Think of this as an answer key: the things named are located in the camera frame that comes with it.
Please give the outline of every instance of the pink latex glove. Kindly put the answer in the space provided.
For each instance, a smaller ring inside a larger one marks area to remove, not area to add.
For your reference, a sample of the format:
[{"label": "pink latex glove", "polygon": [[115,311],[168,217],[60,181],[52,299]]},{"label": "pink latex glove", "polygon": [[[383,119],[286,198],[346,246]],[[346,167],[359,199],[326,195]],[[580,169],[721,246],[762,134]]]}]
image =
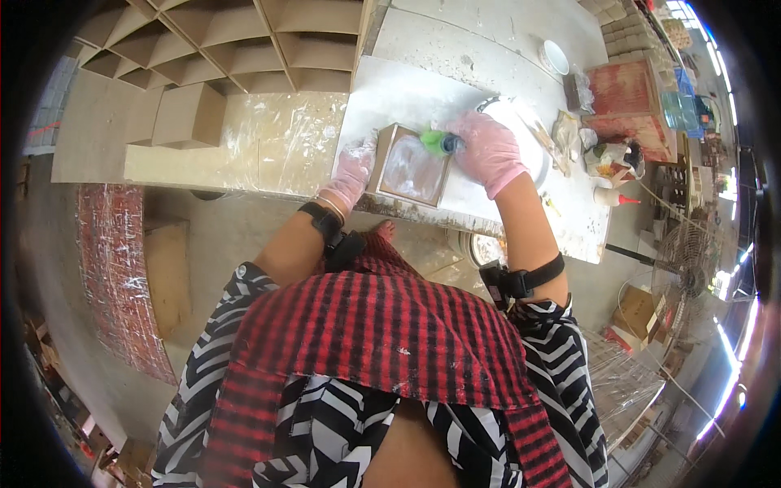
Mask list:
[{"label": "pink latex glove", "polygon": [[337,172],[318,192],[328,190],[338,197],[350,211],[363,195],[369,175],[374,168],[377,156],[377,131],[363,141],[354,141],[344,146],[339,153]]},{"label": "pink latex glove", "polygon": [[485,187],[490,200],[513,178],[529,172],[521,162],[515,135],[491,116],[467,112],[444,129],[466,143],[466,148],[455,152],[455,161]]}]

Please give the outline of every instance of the foot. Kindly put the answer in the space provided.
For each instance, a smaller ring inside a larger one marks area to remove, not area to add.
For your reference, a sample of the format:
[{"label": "foot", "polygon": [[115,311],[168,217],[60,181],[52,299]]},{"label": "foot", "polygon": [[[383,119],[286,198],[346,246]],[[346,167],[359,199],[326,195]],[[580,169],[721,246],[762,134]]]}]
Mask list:
[{"label": "foot", "polygon": [[377,227],[373,229],[378,236],[387,240],[389,243],[393,242],[393,238],[396,236],[396,224],[392,220],[383,220]]}]

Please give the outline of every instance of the concrete floor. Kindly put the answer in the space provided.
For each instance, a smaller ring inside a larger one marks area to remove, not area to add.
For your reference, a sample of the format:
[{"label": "concrete floor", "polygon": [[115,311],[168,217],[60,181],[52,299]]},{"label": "concrete floor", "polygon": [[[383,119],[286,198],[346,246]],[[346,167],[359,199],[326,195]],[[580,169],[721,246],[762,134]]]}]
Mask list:
[{"label": "concrete floor", "polygon": [[[98,342],[81,285],[75,245],[76,186],[49,183],[50,172],[51,158],[36,158],[31,167],[30,193],[20,208],[20,217],[25,224],[22,243],[30,256],[32,286],[40,291],[41,310],[68,371],[66,381],[110,440],[119,445],[126,436],[155,440],[174,389],[129,368]],[[629,185],[622,191],[632,197],[643,192],[639,186]],[[234,268],[252,260],[300,203],[255,194],[227,194],[215,201],[202,201],[189,191],[148,188],[145,205],[147,212],[157,216],[177,216],[190,222],[193,314],[190,323],[166,341],[178,375]],[[647,221],[647,212],[645,205],[614,209],[608,242],[636,250],[642,227],[639,223]],[[367,230],[382,219],[356,213],[348,227]],[[427,279],[489,299],[477,271],[448,247],[444,229],[401,220],[396,223],[396,248]],[[600,265],[565,260],[575,316],[581,326],[595,331],[609,320],[623,283],[647,268],[609,251]]]}]

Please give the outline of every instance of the workbench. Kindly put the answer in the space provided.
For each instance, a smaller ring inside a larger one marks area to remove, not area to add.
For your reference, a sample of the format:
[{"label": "workbench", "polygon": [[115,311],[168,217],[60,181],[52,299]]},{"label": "workbench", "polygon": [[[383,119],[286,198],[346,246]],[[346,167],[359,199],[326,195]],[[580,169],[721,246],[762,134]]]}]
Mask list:
[{"label": "workbench", "polygon": [[[361,103],[357,100],[362,74],[371,74],[369,70],[377,66],[403,65],[458,82],[462,87],[455,92],[469,96],[446,101],[451,111],[470,108],[473,98],[520,97],[550,130],[558,110],[566,110],[566,100],[562,78],[548,72],[539,60],[538,49],[545,39],[559,44],[570,64],[580,69],[608,60],[596,19],[569,0],[479,5],[467,0],[447,4],[395,0],[376,42],[367,45],[365,54],[371,56],[361,59],[352,95],[232,95],[220,147],[213,149],[127,146],[125,150],[125,118],[134,100],[127,90],[133,88],[80,73],[62,120],[52,181],[251,191],[304,201],[330,178],[342,137],[360,135],[355,128],[347,134],[342,125],[351,107]],[[367,63],[371,66],[362,68]],[[410,103],[404,108],[407,123],[423,125],[431,120],[430,111],[420,106]],[[368,133],[372,127],[362,129]],[[601,260],[610,215],[609,208],[593,202],[598,184],[587,176],[580,159],[570,178],[550,171],[545,187],[558,210],[546,207],[562,252],[592,263]],[[458,170],[451,173],[448,186],[458,198],[440,208],[365,195],[357,209],[488,235],[502,233],[495,205],[482,188]]]}]

